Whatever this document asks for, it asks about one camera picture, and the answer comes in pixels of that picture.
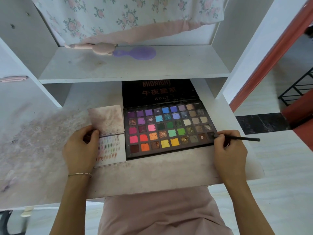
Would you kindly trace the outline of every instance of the pink clothing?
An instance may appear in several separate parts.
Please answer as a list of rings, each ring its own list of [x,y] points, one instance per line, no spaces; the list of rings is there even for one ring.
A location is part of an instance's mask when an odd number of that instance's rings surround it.
[[[98,235],[233,235],[206,186],[105,198]]]

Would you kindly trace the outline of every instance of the gold bracelet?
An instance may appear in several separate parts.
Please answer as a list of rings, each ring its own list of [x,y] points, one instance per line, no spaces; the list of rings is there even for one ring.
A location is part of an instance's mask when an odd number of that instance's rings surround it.
[[[74,174],[68,174],[68,177],[71,175],[89,175],[90,177],[92,177],[91,173],[84,173],[84,172],[80,172],[80,173],[74,173]]]

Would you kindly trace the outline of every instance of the black marble tile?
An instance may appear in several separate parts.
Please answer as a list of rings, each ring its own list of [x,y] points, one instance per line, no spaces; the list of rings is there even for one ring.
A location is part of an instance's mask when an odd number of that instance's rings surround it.
[[[258,115],[237,116],[236,118],[245,134],[269,132]]]
[[[269,132],[290,130],[290,125],[281,113],[258,115]]]

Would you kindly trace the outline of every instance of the person's left hand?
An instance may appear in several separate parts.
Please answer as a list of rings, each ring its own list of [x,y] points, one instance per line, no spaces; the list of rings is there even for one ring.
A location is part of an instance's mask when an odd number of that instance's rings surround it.
[[[83,141],[91,130],[91,125],[76,130],[64,145],[62,154],[69,174],[92,172],[98,156],[99,130],[93,131],[88,144]]]

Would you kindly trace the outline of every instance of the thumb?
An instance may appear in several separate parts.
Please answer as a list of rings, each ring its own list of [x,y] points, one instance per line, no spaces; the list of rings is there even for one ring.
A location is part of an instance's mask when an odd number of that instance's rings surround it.
[[[99,130],[95,130],[92,132],[90,142],[88,143],[91,147],[98,148],[99,145]]]
[[[224,134],[220,134],[219,137],[214,140],[215,154],[224,151],[224,142],[225,142]]]

